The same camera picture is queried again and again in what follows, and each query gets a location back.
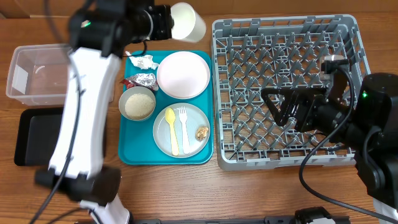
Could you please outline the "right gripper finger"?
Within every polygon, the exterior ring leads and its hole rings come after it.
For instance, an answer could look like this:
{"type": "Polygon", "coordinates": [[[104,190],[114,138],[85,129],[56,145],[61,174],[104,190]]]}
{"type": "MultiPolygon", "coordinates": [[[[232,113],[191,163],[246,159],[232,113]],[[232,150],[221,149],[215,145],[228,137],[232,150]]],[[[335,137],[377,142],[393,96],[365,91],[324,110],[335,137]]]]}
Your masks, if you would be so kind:
{"type": "Polygon", "coordinates": [[[297,88],[276,88],[276,92],[278,93],[326,93],[326,88],[306,88],[306,87],[297,87],[297,88]]]}
{"type": "Polygon", "coordinates": [[[275,91],[275,88],[264,88],[261,90],[261,97],[266,103],[271,115],[274,118],[275,123],[278,126],[284,126],[287,123],[288,118],[291,113],[291,93],[278,93],[275,91]],[[278,110],[275,104],[270,99],[269,95],[282,95],[285,97],[285,100],[280,105],[280,109],[278,110]]]}

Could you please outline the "white plastic cup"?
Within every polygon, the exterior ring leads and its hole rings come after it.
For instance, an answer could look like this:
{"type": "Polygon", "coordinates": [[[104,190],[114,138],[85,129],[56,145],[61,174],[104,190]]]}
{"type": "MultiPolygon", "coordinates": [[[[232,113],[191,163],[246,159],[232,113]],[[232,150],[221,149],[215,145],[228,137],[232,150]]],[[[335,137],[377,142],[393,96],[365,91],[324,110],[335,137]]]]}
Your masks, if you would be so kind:
{"type": "Polygon", "coordinates": [[[206,24],[194,8],[185,2],[174,4],[171,8],[174,21],[172,38],[184,42],[199,42],[206,34],[206,24]]]}

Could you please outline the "white plastic fork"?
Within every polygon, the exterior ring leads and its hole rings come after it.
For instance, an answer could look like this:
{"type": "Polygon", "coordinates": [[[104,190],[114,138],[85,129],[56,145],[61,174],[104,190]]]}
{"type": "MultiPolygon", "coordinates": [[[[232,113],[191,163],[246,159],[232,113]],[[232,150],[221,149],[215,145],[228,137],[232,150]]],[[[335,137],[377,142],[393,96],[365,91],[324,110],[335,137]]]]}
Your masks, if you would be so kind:
{"type": "Polygon", "coordinates": [[[183,153],[190,153],[190,143],[187,132],[187,111],[184,106],[179,109],[179,119],[182,124],[182,137],[183,137],[183,153]]]}

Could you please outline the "yellow plastic spoon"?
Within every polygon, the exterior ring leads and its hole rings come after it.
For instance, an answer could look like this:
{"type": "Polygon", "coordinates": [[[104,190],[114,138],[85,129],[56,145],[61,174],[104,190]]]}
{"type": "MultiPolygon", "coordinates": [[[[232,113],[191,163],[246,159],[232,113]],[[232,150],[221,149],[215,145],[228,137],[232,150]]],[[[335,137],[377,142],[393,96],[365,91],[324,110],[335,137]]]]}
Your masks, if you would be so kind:
{"type": "Polygon", "coordinates": [[[178,147],[178,141],[177,141],[177,136],[175,133],[175,113],[172,108],[167,108],[165,110],[165,120],[169,124],[170,127],[170,143],[171,143],[171,150],[172,150],[172,155],[173,156],[178,156],[179,155],[179,147],[178,147]]]}

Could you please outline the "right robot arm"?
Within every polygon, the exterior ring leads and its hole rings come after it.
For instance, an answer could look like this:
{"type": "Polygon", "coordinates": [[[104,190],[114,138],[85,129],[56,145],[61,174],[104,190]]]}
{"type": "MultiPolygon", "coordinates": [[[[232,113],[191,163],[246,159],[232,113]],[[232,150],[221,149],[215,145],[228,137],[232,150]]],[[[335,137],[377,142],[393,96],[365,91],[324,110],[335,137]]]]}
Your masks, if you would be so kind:
{"type": "Polygon", "coordinates": [[[329,203],[397,223],[397,76],[373,73],[365,77],[359,95],[346,72],[332,74],[330,88],[264,88],[261,97],[277,125],[295,118],[301,133],[321,131],[325,138],[300,165],[301,184],[329,203]],[[326,142],[342,143],[356,151],[358,176],[374,199],[375,211],[322,195],[303,179],[310,157],[326,142]]]}

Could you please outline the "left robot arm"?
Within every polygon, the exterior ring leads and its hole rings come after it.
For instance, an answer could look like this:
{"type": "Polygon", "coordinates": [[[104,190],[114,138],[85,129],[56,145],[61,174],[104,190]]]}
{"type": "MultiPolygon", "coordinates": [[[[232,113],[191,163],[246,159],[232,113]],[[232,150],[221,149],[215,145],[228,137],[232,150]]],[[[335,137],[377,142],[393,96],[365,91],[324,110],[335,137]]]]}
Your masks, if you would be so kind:
{"type": "Polygon", "coordinates": [[[62,192],[96,223],[132,223],[118,195],[121,171],[107,167],[109,99],[129,44],[171,38],[171,8],[153,1],[87,1],[68,21],[68,88],[55,150],[35,183],[62,192]]]}

